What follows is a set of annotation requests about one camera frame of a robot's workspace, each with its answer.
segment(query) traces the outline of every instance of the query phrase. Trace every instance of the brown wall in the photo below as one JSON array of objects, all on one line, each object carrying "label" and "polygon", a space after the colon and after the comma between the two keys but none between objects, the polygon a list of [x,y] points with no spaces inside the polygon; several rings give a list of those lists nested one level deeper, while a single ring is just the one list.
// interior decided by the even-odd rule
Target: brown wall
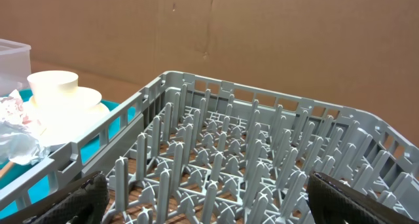
[{"label": "brown wall", "polygon": [[140,85],[179,70],[364,109],[419,144],[419,0],[0,0],[0,38]]}]

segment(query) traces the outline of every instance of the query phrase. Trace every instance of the translucent plastic bin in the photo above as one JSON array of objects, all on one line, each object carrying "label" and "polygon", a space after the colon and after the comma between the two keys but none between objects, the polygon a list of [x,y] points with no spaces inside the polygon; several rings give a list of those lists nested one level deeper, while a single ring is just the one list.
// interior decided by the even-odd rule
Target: translucent plastic bin
[{"label": "translucent plastic bin", "polygon": [[0,96],[29,86],[30,49],[29,45],[0,39]]},{"label": "translucent plastic bin", "polygon": [[[94,138],[100,148],[82,162],[80,149]],[[104,223],[312,224],[312,170],[419,220],[419,149],[379,117],[190,73],[151,81],[3,188],[0,209],[30,205],[27,190],[45,176],[54,192],[96,170],[111,191]]]}]

